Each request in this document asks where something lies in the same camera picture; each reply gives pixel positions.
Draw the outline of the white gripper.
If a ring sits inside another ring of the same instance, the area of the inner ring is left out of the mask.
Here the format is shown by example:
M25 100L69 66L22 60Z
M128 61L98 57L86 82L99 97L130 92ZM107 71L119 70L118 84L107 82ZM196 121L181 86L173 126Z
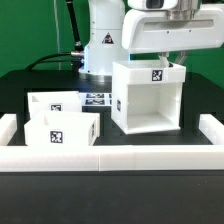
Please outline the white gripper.
M219 48L224 44L224 4L202 0L128 0L122 46L132 54L160 53L169 67L169 53L180 51L182 65L188 50Z

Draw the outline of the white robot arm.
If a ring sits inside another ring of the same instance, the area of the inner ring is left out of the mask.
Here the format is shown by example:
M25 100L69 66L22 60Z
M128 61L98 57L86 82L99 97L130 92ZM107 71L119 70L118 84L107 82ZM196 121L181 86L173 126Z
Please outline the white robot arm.
M224 4L202 0L88 0L90 40L84 48L84 79L112 78L112 63L132 54L178 52L224 45Z

